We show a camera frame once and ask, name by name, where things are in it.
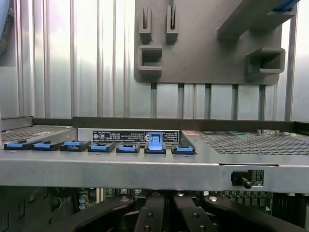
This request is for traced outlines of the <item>green motherboard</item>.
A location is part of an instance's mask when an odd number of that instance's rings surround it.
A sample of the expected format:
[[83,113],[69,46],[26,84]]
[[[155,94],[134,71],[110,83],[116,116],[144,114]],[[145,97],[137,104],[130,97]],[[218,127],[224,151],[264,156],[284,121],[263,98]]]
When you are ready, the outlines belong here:
[[[78,197],[79,210],[87,209],[96,203],[104,201],[106,198],[119,194],[131,195],[137,199],[143,189],[114,189],[114,188],[81,188]],[[204,191],[203,195],[220,194],[230,200],[252,207],[267,214],[272,212],[273,194],[269,192],[257,191]]]

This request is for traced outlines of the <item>open black PC case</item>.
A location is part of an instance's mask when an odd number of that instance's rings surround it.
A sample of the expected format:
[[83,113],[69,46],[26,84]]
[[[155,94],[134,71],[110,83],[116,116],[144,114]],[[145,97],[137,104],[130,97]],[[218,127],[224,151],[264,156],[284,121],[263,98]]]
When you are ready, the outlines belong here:
[[[166,154],[145,154],[150,132],[163,132]],[[6,143],[112,143],[111,153],[4,150]],[[139,153],[116,153],[140,143]],[[195,155],[172,154],[189,145]],[[252,171],[252,187],[233,171]],[[81,188],[143,189],[165,197],[162,232],[187,232],[173,197],[204,191],[273,194],[271,216],[309,232],[309,123],[254,120],[20,116],[0,120],[0,232],[47,232],[80,212]]]

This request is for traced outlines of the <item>blue card retention clip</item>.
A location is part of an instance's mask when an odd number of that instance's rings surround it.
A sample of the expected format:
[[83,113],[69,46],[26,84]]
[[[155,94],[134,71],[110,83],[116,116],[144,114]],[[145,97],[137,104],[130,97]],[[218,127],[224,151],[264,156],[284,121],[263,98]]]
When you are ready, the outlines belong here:
[[67,152],[82,152],[88,149],[91,141],[65,141],[63,145],[60,146],[60,151]]
[[176,155],[195,155],[196,150],[189,145],[173,145],[171,148],[172,154]]
[[163,132],[150,132],[148,142],[145,144],[145,154],[166,154],[166,147],[163,141]]
[[47,142],[38,142],[31,145],[31,150],[35,151],[56,151],[60,149],[61,143],[52,143],[51,141]]
[[4,150],[30,150],[31,145],[26,141],[15,141],[6,143]]
[[116,153],[139,153],[140,143],[120,143]]
[[88,147],[88,152],[111,153],[115,148],[116,143],[101,143],[95,142]]

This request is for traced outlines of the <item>grey parts rack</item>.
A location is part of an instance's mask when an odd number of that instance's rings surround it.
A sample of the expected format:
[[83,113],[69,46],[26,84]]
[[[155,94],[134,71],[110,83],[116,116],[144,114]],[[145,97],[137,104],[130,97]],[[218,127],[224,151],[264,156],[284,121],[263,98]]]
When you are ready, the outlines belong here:
[[281,0],[135,0],[140,83],[274,85],[285,69]]

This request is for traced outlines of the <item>hard disk in blue caddy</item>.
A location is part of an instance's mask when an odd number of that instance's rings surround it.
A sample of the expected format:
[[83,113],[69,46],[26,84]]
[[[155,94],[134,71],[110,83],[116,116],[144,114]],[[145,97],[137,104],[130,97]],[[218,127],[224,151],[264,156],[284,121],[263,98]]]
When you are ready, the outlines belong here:
[[288,12],[291,11],[293,6],[299,3],[301,0],[281,0],[280,4],[276,6],[272,11],[274,12]]

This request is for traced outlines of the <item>black intrusion switch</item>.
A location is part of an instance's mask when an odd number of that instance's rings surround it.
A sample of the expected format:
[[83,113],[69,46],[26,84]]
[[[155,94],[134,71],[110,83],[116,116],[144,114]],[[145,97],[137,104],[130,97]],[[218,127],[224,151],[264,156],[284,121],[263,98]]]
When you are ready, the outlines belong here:
[[231,174],[231,182],[233,186],[242,186],[246,189],[252,187],[252,171],[233,171]]

